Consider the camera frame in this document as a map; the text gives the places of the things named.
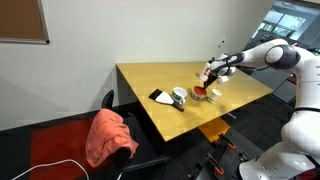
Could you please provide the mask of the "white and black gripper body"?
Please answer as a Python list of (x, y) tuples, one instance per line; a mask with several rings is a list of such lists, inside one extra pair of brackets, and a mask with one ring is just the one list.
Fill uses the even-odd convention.
[(229, 76), (233, 76), (236, 68), (232, 66), (220, 67), (218, 65), (211, 65), (209, 72), (209, 80), (217, 81), (219, 84), (225, 83), (229, 80)]

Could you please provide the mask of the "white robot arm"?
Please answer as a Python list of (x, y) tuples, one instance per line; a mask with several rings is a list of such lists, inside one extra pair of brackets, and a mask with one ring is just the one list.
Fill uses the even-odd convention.
[(284, 39), (274, 39), (213, 60), (203, 86), (233, 75), (237, 66), (263, 65), (295, 76), (294, 111), (281, 129), (281, 141), (241, 163), (239, 173), (243, 180), (289, 180), (319, 166), (320, 57)]

